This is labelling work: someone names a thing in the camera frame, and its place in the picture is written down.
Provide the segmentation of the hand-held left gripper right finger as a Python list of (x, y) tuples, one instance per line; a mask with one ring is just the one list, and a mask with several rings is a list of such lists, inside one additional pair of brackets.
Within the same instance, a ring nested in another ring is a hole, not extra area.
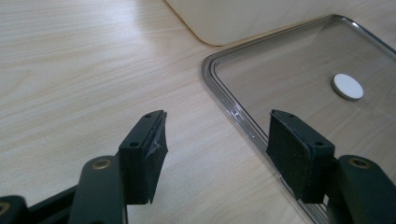
[(273, 109), (267, 155), (296, 200), (321, 203), (335, 145), (297, 116)]

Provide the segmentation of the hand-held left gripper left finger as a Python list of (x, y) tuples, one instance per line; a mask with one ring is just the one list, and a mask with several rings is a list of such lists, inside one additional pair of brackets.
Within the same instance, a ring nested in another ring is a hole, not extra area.
[(153, 201), (165, 156), (166, 112), (144, 115), (119, 146), (120, 171), (127, 204)]

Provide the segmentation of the clear plastic lid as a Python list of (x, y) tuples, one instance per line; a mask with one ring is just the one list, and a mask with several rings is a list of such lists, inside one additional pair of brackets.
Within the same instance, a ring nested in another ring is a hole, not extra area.
[[(332, 88), (346, 74), (364, 95)], [(208, 56), (206, 85), (257, 146), (283, 195), (314, 224), (396, 224), (396, 49), (331, 15)], [(271, 111), (289, 112), (335, 145), (321, 203), (296, 200), (266, 153)]]

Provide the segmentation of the white round disc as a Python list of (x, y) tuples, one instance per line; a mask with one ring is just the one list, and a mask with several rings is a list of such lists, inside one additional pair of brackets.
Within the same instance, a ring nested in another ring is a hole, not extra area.
[(336, 74), (332, 78), (333, 90), (350, 101), (357, 101), (364, 95), (364, 90), (361, 84), (353, 77), (346, 74)]

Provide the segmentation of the cream container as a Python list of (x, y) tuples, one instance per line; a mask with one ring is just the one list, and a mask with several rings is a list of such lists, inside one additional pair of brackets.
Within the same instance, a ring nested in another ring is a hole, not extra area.
[(396, 0), (164, 0), (203, 42), (224, 46), (302, 21), (368, 9), (396, 8)]

